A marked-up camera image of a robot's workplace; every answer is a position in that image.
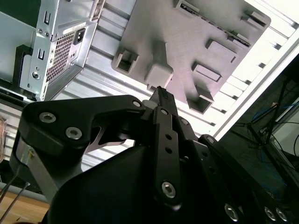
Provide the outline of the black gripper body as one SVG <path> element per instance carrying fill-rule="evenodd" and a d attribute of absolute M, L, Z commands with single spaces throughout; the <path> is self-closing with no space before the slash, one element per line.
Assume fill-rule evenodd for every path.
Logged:
<path fill-rule="evenodd" d="M 224 202 L 207 187 L 194 147 L 132 147 L 72 178 L 57 192 L 49 224 L 222 224 Z"/>

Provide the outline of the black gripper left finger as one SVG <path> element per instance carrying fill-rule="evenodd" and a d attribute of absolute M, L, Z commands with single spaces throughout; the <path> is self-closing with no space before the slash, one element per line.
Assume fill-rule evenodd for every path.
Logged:
<path fill-rule="evenodd" d="M 35 102 L 21 115 L 13 154 L 48 202 L 72 178 L 132 147 L 180 148 L 163 88 L 145 105 L 131 95 Z"/>

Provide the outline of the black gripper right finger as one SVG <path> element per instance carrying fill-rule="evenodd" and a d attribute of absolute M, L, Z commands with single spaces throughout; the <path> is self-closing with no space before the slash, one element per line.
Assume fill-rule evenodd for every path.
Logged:
<path fill-rule="evenodd" d="M 190 171 L 201 172 L 209 205 L 196 219 L 205 224 L 292 224 L 293 217 L 212 136 L 197 138 L 178 115 L 174 96 L 163 89 L 163 107 L 173 116 Z"/>

